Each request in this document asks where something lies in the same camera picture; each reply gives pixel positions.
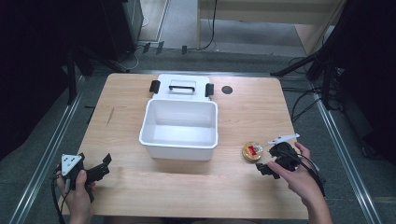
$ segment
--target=hand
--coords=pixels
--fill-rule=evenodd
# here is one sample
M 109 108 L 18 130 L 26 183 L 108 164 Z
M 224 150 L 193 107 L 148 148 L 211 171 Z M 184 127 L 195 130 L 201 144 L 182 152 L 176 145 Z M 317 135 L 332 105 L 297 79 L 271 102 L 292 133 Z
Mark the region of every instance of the hand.
M 82 224 L 90 223 L 93 215 L 90 196 L 85 190 L 85 181 L 87 180 L 87 173 L 84 170 L 79 171 L 76 179 L 76 190 L 70 190 L 66 197 L 66 204 L 70 211 L 70 223 Z M 64 179 L 59 177 L 57 185 L 61 190 L 62 197 L 65 197 Z M 90 188 L 94 191 L 95 183 L 90 184 Z
M 310 159 L 311 152 L 308 148 L 298 142 L 294 145 L 300 149 L 301 155 Z M 307 159 L 303 157 L 301 161 L 311 168 L 311 163 Z M 294 172 L 284 169 L 274 161 L 269 161 L 267 165 L 289 183 L 289 189 L 301 197 L 303 204 L 308 208 L 309 223 L 332 223 L 329 208 L 317 182 L 302 165 Z

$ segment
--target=metal frame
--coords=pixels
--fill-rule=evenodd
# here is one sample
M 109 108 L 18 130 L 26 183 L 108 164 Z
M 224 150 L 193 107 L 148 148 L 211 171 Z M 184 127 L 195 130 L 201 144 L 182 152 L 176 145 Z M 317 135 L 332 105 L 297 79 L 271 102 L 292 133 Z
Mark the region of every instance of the metal frame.
M 316 88 L 317 86 L 318 85 L 315 82 L 311 82 L 312 88 Z M 314 98 L 315 100 L 319 99 L 317 93 L 314 94 Z M 337 150 L 341 163 L 344 166 L 349 182 L 355 192 L 356 198 L 361 205 L 361 210 L 366 217 L 367 223 L 382 223 L 382 220 L 376 211 L 373 199 L 371 198 L 354 161 L 350 157 L 343 137 L 338 131 L 337 125 L 332 118 L 332 113 L 325 108 L 325 105 L 321 101 L 318 101 L 317 105 L 323 121 L 329 131 L 330 137 L 335 145 L 335 149 Z
M 35 201 L 35 196 L 37 196 L 38 191 L 43 184 L 46 174 L 50 169 L 51 163 L 53 158 L 58 150 L 59 145 L 62 142 L 64 134 L 67 130 L 67 127 L 70 124 L 70 120 L 73 118 L 74 113 L 78 107 L 78 103 L 81 99 L 82 89 L 85 85 L 85 78 L 80 77 L 78 81 L 78 89 L 80 90 L 77 94 L 77 97 L 72 102 L 72 104 L 68 105 L 64 114 L 59 122 L 53 136 L 49 140 L 49 144 L 47 146 L 46 151 L 43 154 L 40 162 L 38 163 L 37 167 L 35 168 L 35 172 L 26 186 L 20 202 L 18 203 L 17 208 L 15 209 L 14 214 L 12 215 L 9 223 L 24 223 L 30 208 Z

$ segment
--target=gray carpet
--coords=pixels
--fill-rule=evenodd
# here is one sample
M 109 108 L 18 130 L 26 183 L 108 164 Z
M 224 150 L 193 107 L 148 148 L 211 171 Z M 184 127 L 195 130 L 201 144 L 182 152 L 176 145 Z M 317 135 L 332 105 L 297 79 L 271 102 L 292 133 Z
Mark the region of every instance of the gray carpet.
M 288 57 L 270 55 L 230 54 L 195 50 L 182 55 L 178 49 L 164 49 L 158 55 L 155 49 L 151 49 L 145 54 L 142 54 L 140 50 L 136 53 L 136 57 L 139 63 L 131 73 L 163 70 L 233 72 L 237 75 L 250 73 L 252 76 L 265 76 L 264 73 L 275 72 L 287 67 L 291 60 Z M 127 67 L 134 67 L 136 65 L 134 55 L 131 55 L 122 64 Z M 55 164 L 59 162 L 58 159 L 61 158 L 61 154 L 77 153 L 88 127 L 87 121 L 92 113 L 92 109 L 85 108 L 85 105 L 96 105 L 106 82 L 106 77 L 111 73 L 110 69 L 96 63 L 93 76 L 86 77 L 86 85 L 81 101 L 59 146 L 55 160 L 51 162 L 51 167 L 55 167 Z M 304 75 L 295 73 L 281 78 L 281 84 L 284 88 L 309 88 Z M 302 93 L 284 91 L 284 94 L 288 108 L 291 110 L 295 100 Z M 305 96 L 298 104 L 297 111 L 303 110 L 313 100 L 311 95 Z M 2 191 L 0 196 L 0 223 L 7 223 L 17 207 L 22 191 L 35 171 L 62 117 L 66 102 L 67 92 L 58 99 L 48 114 L 40 121 L 29 139 L 0 161 L 0 190 Z M 356 136 L 351 131 L 345 116 L 340 112 L 333 112 L 333 114 L 337 119 L 340 131 L 346 139 L 350 153 L 375 199 L 375 205 L 381 218 L 384 223 L 395 223 L 396 216 L 393 213 L 396 210 L 395 166 L 386 161 L 371 161 L 364 158 L 360 153 Z M 299 141 L 311 148 L 313 161 L 326 176 L 326 199 L 332 211 L 334 222 L 364 223 L 365 217 L 318 108 L 314 106 L 294 122 L 293 125 L 295 131 L 301 135 Z M 56 212 L 50 196 L 50 181 L 47 177 L 35 198 L 25 223 L 57 223 Z M 101 217 L 95 217 L 92 223 L 101 223 L 102 220 Z M 264 220 L 263 223 L 306 223 L 306 220 Z

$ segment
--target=black cable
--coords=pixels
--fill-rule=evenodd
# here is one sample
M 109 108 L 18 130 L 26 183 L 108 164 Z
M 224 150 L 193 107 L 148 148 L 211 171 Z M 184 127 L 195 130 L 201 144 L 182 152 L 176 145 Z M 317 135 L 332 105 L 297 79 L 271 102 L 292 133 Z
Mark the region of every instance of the black cable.
M 291 122 L 296 121 L 302 114 L 304 114 L 306 111 L 308 111 L 309 109 L 311 109 L 318 101 L 320 101 L 321 98 L 315 100 L 311 105 L 307 106 L 302 112 L 300 112 L 300 114 L 294 116 L 291 118 Z
M 314 89 L 312 89 L 312 90 L 306 91 L 305 93 L 303 93 L 301 96 L 299 96 L 299 97 L 297 98 L 297 100 L 296 100 L 296 102 L 294 103 L 293 108 L 292 108 L 292 110 L 291 110 L 291 114 L 290 114 L 290 119 L 291 119 L 292 122 L 294 122 L 295 120 L 297 120 L 297 119 L 294 119 L 294 110 L 295 110 L 295 108 L 296 108 L 298 102 L 299 102 L 303 97 L 305 97 L 308 93 L 311 93 L 311 92 L 315 93 L 315 92 L 317 92 L 317 90 L 320 90 L 320 88 L 314 88 Z
M 62 213 L 62 211 L 64 210 L 64 202 L 66 201 L 67 195 L 69 195 L 69 193 L 66 193 L 66 195 L 64 195 L 64 199 L 62 200 L 61 213 Z
M 213 42 L 213 39 L 214 39 L 214 37 L 215 37 L 215 20 L 216 20 L 216 9 L 217 9 L 217 6 L 218 6 L 218 0 L 215 1 L 215 9 L 214 9 L 214 12 L 213 12 L 212 38 L 210 39 L 210 42 L 209 42 L 205 47 L 203 47 L 203 48 L 201 48 L 201 49 L 199 49 L 199 50 L 207 49 L 207 48 L 212 44 L 212 42 Z
M 52 192 L 52 200 L 55 204 L 55 209 L 56 212 L 58 214 L 58 218 L 59 218 L 59 223 L 61 224 L 65 224 L 64 221 L 64 216 L 62 215 L 62 211 L 59 209 L 59 205 L 58 205 L 58 201 L 56 198 L 56 193 L 55 193 L 55 185 L 56 185 L 56 180 L 59 178 L 58 175 L 56 175 L 56 173 L 58 172 L 58 168 L 56 168 L 53 172 L 53 178 L 52 178 L 52 182 L 51 182 L 51 192 Z

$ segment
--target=white plastic bin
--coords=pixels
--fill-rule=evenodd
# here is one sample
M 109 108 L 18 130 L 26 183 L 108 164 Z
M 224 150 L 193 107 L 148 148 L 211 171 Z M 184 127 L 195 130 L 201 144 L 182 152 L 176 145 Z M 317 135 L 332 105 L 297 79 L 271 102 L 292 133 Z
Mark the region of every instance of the white plastic bin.
M 195 88 L 196 91 L 168 88 L 171 82 L 182 83 L 184 79 L 197 78 L 208 82 L 207 77 L 159 77 L 160 89 L 166 91 L 148 101 L 139 135 L 140 143 L 152 158 L 192 161 L 209 161 L 212 158 L 219 139 L 217 104 L 205 97 L 204 92 L 197 92 L 200 88 Z

